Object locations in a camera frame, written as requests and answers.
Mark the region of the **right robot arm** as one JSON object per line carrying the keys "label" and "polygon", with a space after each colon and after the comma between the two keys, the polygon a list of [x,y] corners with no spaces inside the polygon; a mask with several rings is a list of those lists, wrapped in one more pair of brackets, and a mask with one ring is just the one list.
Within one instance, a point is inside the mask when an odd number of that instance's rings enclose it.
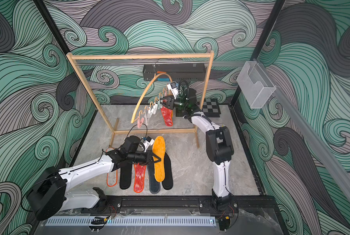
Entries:
{"label": "right robot arm", "polygon": [[197,104],[194,89],[189,89],[183,95],[165,96],[160,99],[160,103],[170,110],[179,109],[184,119],[205,134],[206,154],[213,163],[212,205],[218,212],[225,211],[232,201],[232,193],[229,188],[229,167],[234,154],[228,127],[214,123],[204,114]]}

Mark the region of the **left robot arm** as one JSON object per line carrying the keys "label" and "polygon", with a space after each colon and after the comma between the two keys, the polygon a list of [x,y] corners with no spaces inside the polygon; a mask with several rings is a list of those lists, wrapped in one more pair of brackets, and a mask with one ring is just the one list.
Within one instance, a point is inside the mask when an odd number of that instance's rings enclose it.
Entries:
{"label": "left robot arm", "polygon": [[125,138],[124,143],[100,157],[76,166],[57,169],[49,167],[26,194],[26,199],[38,221],[46,220],[60,211],[93,208],[104,194],[99,188],[92,191],[73,193],[71,190],[101,174],[116,171],[128,164],[141,166],[161,163],[165,157],[166,144],[164,138],[137,136]]}

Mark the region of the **black insole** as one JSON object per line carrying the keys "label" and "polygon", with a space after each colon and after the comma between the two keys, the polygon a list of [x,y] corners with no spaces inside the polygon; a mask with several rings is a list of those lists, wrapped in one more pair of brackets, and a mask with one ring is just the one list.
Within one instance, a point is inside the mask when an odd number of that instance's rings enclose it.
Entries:
{"label": "black insole", "polygon": [[165,190],[171,190],[174,186],[172,163],[167,153],[164,156],[165,179],[162,181],[162,186]]}
{"label": "black insole", "polygon": [[120,172],[120,189],[126,190],[131,186],[132,164],[127,164],[121,168]]}

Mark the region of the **grey insole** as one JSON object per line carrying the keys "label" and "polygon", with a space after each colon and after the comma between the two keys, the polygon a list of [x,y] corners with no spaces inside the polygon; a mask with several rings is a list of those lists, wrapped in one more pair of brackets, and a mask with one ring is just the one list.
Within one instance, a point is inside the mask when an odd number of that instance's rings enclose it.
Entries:
{"label": "grey insole", "polygon": [[154,171],[151,168],[148,168],[149,176],[149,191],[152,194],[158,194],[161,190],[161,185],[156,181]]}

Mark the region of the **red patterned insole front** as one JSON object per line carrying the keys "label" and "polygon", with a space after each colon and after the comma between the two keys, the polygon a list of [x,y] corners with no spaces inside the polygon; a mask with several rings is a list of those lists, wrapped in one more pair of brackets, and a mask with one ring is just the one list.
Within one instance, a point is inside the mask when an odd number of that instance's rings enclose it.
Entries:
{"label": "red patterned insole front", "polygon": [[116,186],[118,181],[118,170],[107,174],[106,184],[108,187]]}

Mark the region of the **red patterned insole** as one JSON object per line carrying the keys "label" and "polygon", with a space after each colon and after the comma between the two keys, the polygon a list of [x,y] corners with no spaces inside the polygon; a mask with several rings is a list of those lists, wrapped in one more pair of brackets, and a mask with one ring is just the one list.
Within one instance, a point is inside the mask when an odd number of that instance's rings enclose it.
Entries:
{"label": "red patterned insole", "polygon": [[107,174],[106,184],[108,187],[116,186],[118,181],[118,170]]}
{"label": "red patterned insole", "polygon": [[166,126],[173,126],[173,110],[166,107],[161,108],[161,114]]}
{"label": "red patterned insole", "polygon": [[145,172],[146,166],[136,164],[134,166],[135,169],[135,179],[134,179],[134,187],[133,190],[135,193],[141,193],[145,188]]}

